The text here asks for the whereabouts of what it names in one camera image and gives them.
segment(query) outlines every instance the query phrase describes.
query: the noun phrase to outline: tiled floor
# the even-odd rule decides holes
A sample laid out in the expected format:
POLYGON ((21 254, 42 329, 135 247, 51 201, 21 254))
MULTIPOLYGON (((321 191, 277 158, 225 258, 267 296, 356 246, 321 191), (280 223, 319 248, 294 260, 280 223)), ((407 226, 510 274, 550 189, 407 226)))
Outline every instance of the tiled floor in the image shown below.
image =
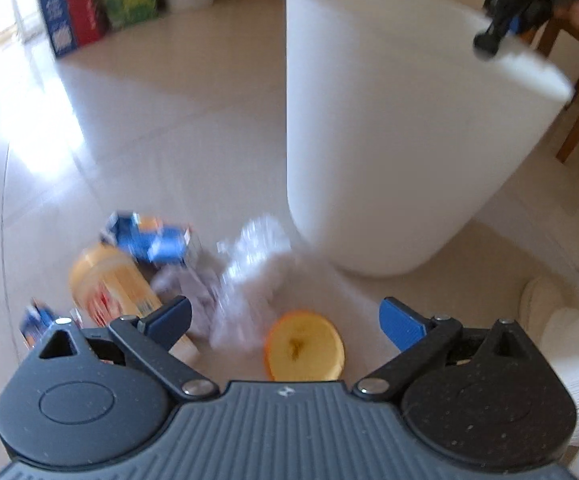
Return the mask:
MULTIPOLYGON (((25 355, 24 306, 35 296, 68 310, 68 270, 115 209, 191 221, 208 248, 269 212, 300 246, 285 197, 284 70, 282 0, 222 1, 58 63, 45 41, 0 52, 0 390, 25 355)), ((486 326, 516 314, 537 274, 579 285, 579 170, 574 157, 554 167, 555 137, 479 213, 483 223, 420 269, 364 280, 305 256, 274 307, 327 314, 352 381, 395 352, 377 323, 386 295, 486 326)), ((199 367, 219 381, 261 378, 260 362, 208 352, 199 367)))

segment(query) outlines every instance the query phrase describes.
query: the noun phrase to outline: ribbed gray surface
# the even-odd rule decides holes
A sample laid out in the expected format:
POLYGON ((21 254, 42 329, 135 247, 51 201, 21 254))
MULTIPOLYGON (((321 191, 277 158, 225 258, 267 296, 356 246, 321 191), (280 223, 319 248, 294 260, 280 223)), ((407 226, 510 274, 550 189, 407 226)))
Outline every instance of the ribbed gray surface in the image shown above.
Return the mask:
MULTIPOLYGON (((218 400, 185 405, 148 449, 88 472, 20 463, 0 480, 458 480, 493 475, 443 462, 387 404, 342 383, 232 383, 218 400)), ((556 465, 511 478, 573 477, 556 465)))

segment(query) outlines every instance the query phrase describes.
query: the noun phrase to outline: person's foot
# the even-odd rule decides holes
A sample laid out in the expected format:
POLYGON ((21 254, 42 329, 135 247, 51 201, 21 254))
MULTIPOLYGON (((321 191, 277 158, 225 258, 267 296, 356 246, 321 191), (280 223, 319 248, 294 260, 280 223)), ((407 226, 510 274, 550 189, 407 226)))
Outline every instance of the person's foot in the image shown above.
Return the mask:
POLYGON ((534 278, 523 290, 519 306, 519 323, 536 346, 552 314, 566 307, 559 286, 549 278, 534 278))

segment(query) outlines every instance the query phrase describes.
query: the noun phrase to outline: crumpled plastic bag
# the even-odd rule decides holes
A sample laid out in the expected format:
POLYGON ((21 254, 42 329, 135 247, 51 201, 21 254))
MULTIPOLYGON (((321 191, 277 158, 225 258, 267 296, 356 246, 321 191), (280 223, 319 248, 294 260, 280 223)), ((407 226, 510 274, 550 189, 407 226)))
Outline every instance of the crumpled plastic bag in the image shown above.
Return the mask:
POLYGON ((191 326, 188 335, 208 339, 220 280, 212 269, 194 270, 189 267, 169 265, 163 267, 152 279, 152 290, 161 301, 185 296, 191 303, 191 326))
POLYGON ((247 223, 235 244, 221 243, 230 262, 221 275, 209 343, 212 348, 253 351, 264 345, 276 319, 269 306, 295 264, 289 238, 272 216, 247 223))

